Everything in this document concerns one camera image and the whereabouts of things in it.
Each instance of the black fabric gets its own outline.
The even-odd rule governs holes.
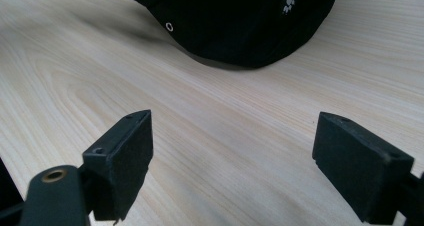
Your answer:
[[[187,51],[207,59],[259,67],[306,43],[335,0],[136,1],[163,27],[170,23],[173,30],[169,33]]]

